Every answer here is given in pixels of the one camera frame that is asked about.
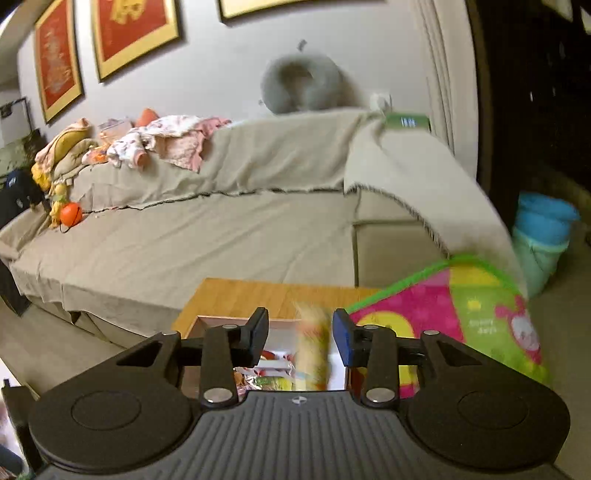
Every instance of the framed picture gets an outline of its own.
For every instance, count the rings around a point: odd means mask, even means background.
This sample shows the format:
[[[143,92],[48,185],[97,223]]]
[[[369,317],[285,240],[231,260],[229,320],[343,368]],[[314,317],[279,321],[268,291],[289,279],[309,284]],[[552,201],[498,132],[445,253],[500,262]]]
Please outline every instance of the framed picture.
[[[73,0],[54,0],[35,23],[35,63],[47,123],[83,94]]]
[[[306,0],[217,0],[222,22],[265,8],[294,4]]]
[[[103,81],[179,37],[175,0],[92,0],[92,28]]]

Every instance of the wall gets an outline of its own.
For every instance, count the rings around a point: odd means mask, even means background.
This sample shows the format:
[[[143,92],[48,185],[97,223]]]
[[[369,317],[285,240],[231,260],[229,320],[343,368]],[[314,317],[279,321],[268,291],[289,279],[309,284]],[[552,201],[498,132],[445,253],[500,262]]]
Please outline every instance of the wall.
[[[0,85],[0,105],[12,102],[21,97],[21,89],[18,80],[13,79]]]
[[[0,106],[21,97],[18,80],[10,80],[0,85]],[[22,103],[13,107],[12,115],[0,119],[0,148],[29,133],[27,117]]]
[[[367,105],[371,92],[389,91],[395,108],[428,113],[429,98],[413,0],[357,0],[275,9],[219,22],[216,0],[180,0],[185,40],[164,47],[106,83],[96,73],[90,1],[76,0],[76,35],[85,98],[46,126],[34,61],[34,37],[18,52],[21,92],[34,123],[52,137],[78,118],[94,124],[134,118],[145,107],[160,115],[187,113],[232,119],[267,115],[259,84],[268,62],[305,51],[329,55],[350,83],[348,103]]]

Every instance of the gray neck pillow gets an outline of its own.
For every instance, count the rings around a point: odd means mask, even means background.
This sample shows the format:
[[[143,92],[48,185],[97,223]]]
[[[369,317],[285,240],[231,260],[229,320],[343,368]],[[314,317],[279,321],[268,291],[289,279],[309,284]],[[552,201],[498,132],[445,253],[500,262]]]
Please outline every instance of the gray neck pillow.
[[[276,114],[338,106],[342,77],[324,55],[298,53],[271,63],[262,80],[262,100]]]

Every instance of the blue bucket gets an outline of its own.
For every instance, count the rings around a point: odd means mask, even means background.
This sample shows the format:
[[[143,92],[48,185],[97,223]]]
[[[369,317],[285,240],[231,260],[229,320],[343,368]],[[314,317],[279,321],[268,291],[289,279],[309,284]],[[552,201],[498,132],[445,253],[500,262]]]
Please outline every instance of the blue bucket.
[[[522,192],[515,227],[537,242],[559,246],[569,241],[570,228],[579,219],[579,211],[568,202]]]

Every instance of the green border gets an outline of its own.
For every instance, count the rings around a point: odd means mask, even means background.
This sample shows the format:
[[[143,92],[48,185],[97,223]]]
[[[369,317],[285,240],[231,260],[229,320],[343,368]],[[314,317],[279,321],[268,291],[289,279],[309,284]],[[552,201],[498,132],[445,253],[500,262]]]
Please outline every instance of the green border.
[[[410,286],[415,285],[422,280],[426,280],[431,275],[440,272],[444,268],[451,267],[452,265],[466,263],[482,267],[488,273],[496,276],[505,288],[510,289],[515,295],[521,295],[521,292],[519,291],[513,280],[511,280],[509,275],[505,274],[498,268],[493,267],[490,263],[485,262],[484,260],[474,255],[457,255],[449,260],[442,260],[434,265],[431,265],[430,267],[427,267],[425,270],[415,273],[414,275],[411,275],[410,277],[407,277],[404,280],[396,282],[395,284],[390,285],[386,289],[379,291],[376,294],[367,297],[366,299],[360,300],[359,302],[351,305],[350,307],[347,307],[345,310],[347,311],[347,313],[357,312],[358,310],[373,305],[374,303],[377,303],[380,300],[387,299],[392,295],[400,293],[406,288],[409,288]]]

